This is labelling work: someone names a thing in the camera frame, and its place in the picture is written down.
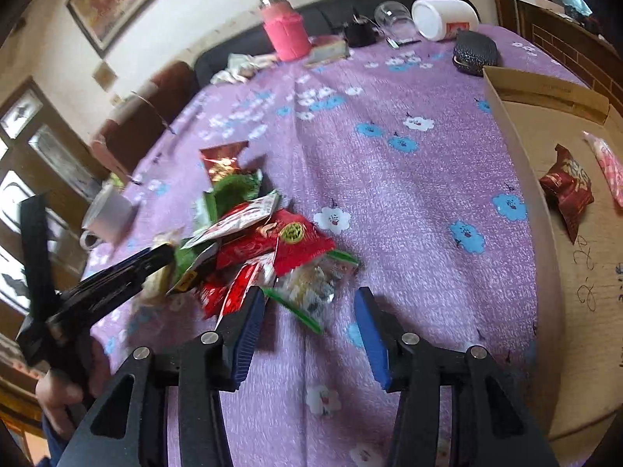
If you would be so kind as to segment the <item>person left hand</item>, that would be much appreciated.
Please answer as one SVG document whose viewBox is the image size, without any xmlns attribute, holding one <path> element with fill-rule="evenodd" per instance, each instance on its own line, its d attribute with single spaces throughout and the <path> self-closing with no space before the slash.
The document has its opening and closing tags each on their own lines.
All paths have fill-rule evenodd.
<svg viewBox="0 0 623 467">
<path fill-rule="evenodd" d="M 104 353 L 104 347 L 100 341 L 93 337 L 91 341 L 92 367 L 89 390 L 93 397 L 99 397 L 111 378 L 110 360 Z M 62 440 L 70 440 L 76 426 L 68 414 L 68 407 L 83 402 L 83 390 L 79 385 L 72 383 L 64 373 L 50 370 L 37 383 L 36 397 L 52 429 Z"/>
</svg>

